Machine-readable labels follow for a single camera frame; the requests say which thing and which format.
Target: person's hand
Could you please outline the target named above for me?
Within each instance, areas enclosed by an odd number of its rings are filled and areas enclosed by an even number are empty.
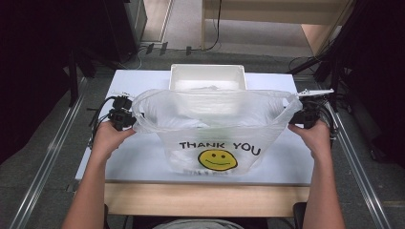
[[[292,124],[288,128],[303,138],[313,157],[330,154],[330,129],[328,125],[317,120],[310,129],[303,129]]]
[[[102,122],[98,126],[96,132],[92,154],[96,154],[97,157],[107,160],[110,158],[111,153],[118,148],[125,138],[134,133],[135,131],[132,128],[119,132],[114,128],[113,122]]]

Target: clear plastic bag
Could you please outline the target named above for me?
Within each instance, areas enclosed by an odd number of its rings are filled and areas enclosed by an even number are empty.
[[[175,171],[203,175],[248,172],[301,109],[279,91],[150,90],[132,105],[134,130],[157,133]]]

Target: smiley face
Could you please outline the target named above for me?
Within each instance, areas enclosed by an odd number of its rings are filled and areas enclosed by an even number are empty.
[[[228,151],[206,150],[199,155],[200,164],[210,170],[226,171],[238,166],[238,161]]]

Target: white container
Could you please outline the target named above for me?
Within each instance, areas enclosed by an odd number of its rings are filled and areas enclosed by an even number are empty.
[[[169,89],[246,90],[245,68],[242,65],[174,64]]]

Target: white board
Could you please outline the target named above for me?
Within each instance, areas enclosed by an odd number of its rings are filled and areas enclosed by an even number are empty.
[[[292,75],[271,73],[245,73],[248,90],[280,90],[296,93]],[[150,89],[168,89],[170,71],[116,71],[110,90],[138,95]],[[112,107],[106,103],[101,111],[105,115]],[[82,179],[90,155],[85,150],[76,173]],[[313,159],[301,137],[285,129],[266,151],[261,163],[241,176],[201,176],[175,173],[167,163],[162,142],[156,134],[135,134],[116,149],[107,162],[108,181],[150,183],[246,183],[305,185],[310,184]]]

